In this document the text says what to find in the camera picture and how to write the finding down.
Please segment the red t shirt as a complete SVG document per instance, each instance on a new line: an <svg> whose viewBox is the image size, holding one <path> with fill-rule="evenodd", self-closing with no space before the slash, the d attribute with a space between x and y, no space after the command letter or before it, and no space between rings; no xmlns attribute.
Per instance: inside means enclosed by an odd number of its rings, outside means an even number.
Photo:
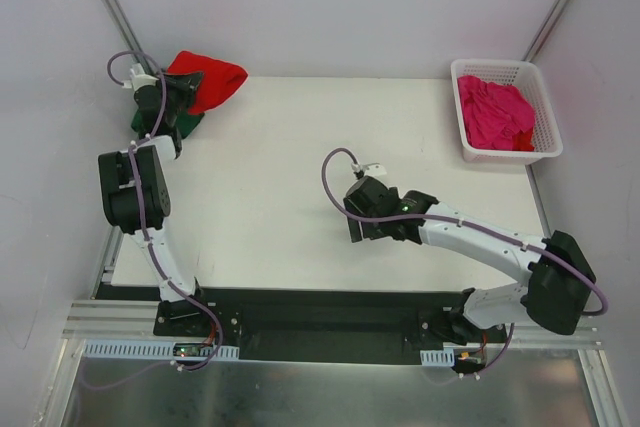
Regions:
<svg viewBox="0 0 640 427"><path fill-rule="evenodd" d="M244 84L249 74L241 66L190 51L181 51L168 67L174 75L202 73L195 101L188 108L192 116L204 114L226 102Z"/></svg>

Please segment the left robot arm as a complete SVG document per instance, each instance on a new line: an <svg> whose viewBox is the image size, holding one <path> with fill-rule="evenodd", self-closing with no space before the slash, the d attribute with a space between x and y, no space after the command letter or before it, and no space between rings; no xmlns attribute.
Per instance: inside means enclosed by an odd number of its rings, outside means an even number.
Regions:
<svg viewBox="0 0 640 427"><path fill-rule="evenodd" d="M203 79L198 71L151 75L141 64L134 64L123 87L132 91L137 106L132 121L135 140L124 150L98 157L105 217L135 241L156 276L158 322L177 322L192 336L210 328L212 313L200 304L198 281L171 245L172 204L163 165L182 153L178 120L194 104Z"/></svg>

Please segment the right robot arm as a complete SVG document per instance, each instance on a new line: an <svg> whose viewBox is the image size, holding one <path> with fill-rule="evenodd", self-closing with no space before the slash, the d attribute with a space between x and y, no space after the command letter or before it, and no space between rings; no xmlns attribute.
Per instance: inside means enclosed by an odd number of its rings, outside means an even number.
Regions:
<svg viewBox="0 0 640 427"><path fill-rule="evenodd" d="M343 198L352 241L391 238L450 250L508 276L510 284L469 288L462 300L430 320L436 336L464 345L500 324L531 320L572 335L585 313L596 278L576 240L499 229L464 216L428 194L362 176Z"/></svg>

